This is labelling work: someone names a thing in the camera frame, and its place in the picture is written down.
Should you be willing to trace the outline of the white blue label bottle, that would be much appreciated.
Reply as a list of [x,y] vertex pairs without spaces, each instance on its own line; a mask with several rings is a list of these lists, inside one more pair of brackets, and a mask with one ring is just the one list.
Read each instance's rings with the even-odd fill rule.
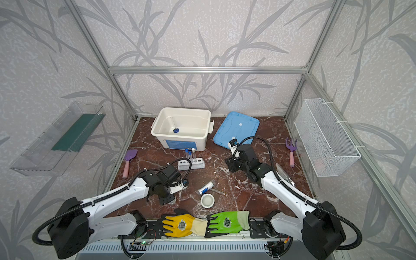
[[200,195],[203,195],[207,193],[209,190],[211,190],[215,186],[215,181],[210,181],[207,184],[205,184],[202,188],[198,190],[198,193]]

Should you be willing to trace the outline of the white test tube rack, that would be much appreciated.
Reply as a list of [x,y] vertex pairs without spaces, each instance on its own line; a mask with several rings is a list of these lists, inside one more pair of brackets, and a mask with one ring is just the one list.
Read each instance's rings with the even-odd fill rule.
[[[190,162],[192,163],[191,169],[192,170],[198,170],[198,169],[204,169],[205,168],[205,161],[203,158],[195,158],[190,159]],[[178,170],[179,171],[186,171],[189,169],[189,161],[188,160],[180,160],[178,161]]]

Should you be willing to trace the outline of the test tube cork stopper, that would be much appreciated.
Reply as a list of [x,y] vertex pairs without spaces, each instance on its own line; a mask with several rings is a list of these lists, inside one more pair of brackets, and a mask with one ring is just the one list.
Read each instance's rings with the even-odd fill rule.
[[195,148],[192,148],[192,159],[193,159],[193,161],[195,161],[197,159]]

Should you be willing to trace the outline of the large white ceramic dish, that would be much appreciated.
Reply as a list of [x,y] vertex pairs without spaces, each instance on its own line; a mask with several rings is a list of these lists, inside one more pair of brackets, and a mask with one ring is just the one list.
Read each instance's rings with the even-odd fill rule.
[[215,198],[212,194],[206,193],[202,195],[200,203],[203,208],[209,209],[213,207],[215,203]]

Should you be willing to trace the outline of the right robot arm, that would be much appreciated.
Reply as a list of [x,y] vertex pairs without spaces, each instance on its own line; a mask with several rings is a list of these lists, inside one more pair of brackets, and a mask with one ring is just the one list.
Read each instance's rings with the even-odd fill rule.
[[231,172],[242,171],[254,183],[273,194],[294,214],[283,212],[271,217],[270,226],[279,234],[301,241],[317,259],[325,260],[336,250],[352,250],[361,245],[360,229],[340,216],[328,201],[323,203],[298,190],[283,169],[275,162],[273,151],[267,141],[269,163],[260,162],[248,139],[232,139],[228,143],[232,156],[226,160]]

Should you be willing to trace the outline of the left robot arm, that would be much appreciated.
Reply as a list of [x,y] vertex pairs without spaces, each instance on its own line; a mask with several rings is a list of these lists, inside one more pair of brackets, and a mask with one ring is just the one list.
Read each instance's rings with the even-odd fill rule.
[[160,169],[144,169],[125,185],[101,195],[66,200],[55,217],[41,224],[32,234],[37,245],[54,247],[59,259],[77,254],[85,246],[110,237],[141,237],[150,229],[138,211],[109,217],[109,214],[134,202],[156,195],[160,204],[174,201],[174,194],[184,188],[187,176],[180,166],[191,172],[193,163],[187,158],[176,159]]

